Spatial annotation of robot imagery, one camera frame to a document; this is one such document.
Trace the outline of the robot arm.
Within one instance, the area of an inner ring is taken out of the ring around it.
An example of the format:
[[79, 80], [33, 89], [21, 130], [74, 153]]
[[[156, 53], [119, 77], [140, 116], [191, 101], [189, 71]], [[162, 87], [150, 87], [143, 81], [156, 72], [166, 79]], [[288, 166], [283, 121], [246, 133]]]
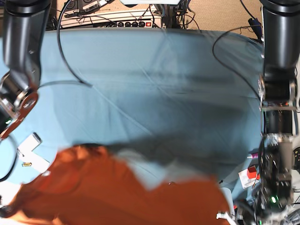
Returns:
[[293, 144], [298, 134], [296, 64], [300, 56], [300, 3], [263, 0], [263, 72], [259, 79], [264, 124], [258, 148], [261, 183], [255, 193], [258, 225], [280, 224], [293, 203]]
[[3, 16], [3, 61], [9, 71], [0, 80], [0, 137], [6, 139], [38, 101], [40, 52], [52, 2], [7, 0]]

